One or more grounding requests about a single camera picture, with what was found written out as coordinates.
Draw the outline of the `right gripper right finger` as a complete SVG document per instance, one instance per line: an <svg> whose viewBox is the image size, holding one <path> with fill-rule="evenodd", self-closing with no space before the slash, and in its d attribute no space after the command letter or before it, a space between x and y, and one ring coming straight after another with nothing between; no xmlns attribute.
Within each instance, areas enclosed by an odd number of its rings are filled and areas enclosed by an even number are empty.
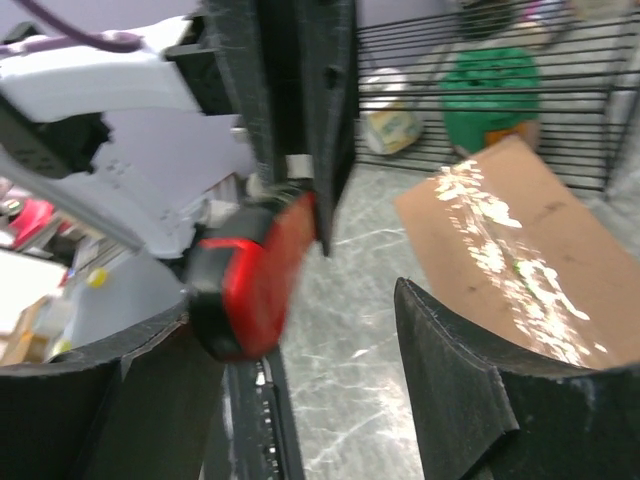
<svg viewBox="0 0 640 480"><path fill-rule="evenodd" d="M428 479L635 479L639 368L515 345L401 278L395 317Z"/></svg>

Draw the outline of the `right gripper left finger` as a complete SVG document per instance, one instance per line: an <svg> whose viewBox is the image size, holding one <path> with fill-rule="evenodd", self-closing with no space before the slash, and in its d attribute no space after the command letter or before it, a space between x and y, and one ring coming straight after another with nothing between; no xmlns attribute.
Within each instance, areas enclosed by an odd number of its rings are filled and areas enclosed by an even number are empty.
<svg viewBox="0 0 640 480"><path fill-rule="evenodd" d="M1 370L4 479L195 479L224 367L182 307Z"/></svg>

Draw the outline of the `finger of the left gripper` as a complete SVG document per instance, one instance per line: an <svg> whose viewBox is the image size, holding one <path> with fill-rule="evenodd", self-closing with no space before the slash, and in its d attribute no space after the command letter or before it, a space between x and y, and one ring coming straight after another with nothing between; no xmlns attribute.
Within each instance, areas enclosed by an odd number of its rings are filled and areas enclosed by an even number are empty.
<svg viewBox="0 0 640 480"><path fill-rule="evenodd" d="M247 129L262 182L275 182L275 136L270 90L254 1L202 3L208 35L226 92Z"/></svg>
<svg viewBox="0 0 640 480"><path fill-rule="evenodd" d="M297 21L305 135L316 193L317 238L328 256L336 209L356 158L356 3L300 1Z"/></svg>

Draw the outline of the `red black utility knife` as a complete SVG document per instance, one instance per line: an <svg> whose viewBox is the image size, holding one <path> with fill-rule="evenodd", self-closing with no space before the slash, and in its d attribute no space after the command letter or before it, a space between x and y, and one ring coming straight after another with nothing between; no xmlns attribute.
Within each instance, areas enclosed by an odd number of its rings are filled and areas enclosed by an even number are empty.
<svg viewBox="0 0 640 480"><path fill-rule="evenodd" d="M309 191L249 201L192 248L184 275L189 320L214 358L258 359L278 345L315 240L313 207Z"/></svg>

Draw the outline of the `brown cardboard express box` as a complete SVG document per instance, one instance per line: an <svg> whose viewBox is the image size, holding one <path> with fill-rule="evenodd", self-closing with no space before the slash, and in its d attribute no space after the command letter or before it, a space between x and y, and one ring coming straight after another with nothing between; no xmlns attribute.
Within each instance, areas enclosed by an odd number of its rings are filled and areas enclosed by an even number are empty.
<svg viewBox="0 0 640 480"><path fill-rule="evenodd" d="M572 365L638 360L638 261L520 138L444 168L395 207L450 310Z"/></svg>

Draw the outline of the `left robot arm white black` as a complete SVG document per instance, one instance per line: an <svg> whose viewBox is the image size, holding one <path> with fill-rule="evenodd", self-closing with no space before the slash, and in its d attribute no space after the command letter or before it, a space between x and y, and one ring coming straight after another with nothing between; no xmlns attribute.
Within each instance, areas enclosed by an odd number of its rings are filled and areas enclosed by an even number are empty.
<svg viewBox="0 0 640 480"><path fill-rule="evenodd" d="M197 217L182 213L117 150L106 115L175 110L238 116L262 181L283 190L307 154L316 238L328 246L355 160L357 5L201 1L129 30L79 31L35 1L35 24L1 47L1 172L132 251L180 257Z"/></svg>

